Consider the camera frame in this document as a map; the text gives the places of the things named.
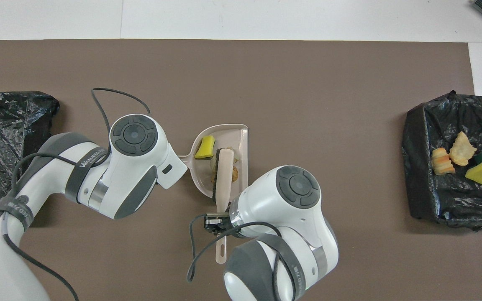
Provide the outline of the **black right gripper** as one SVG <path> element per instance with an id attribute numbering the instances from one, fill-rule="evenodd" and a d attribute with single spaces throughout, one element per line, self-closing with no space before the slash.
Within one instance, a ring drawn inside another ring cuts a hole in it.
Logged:
<path id="1" fill-rule="evenodd" d="M 215 236 L 222 234 L 224 230 L 230 230 L 241 225 L 241 217 L 237 211 L 234 211 L 233 213 L 228 211 L 225 213 L 206 213 L 205 220 L 223 221 L 223 225 L 206 224 L 206 231 Z"/>

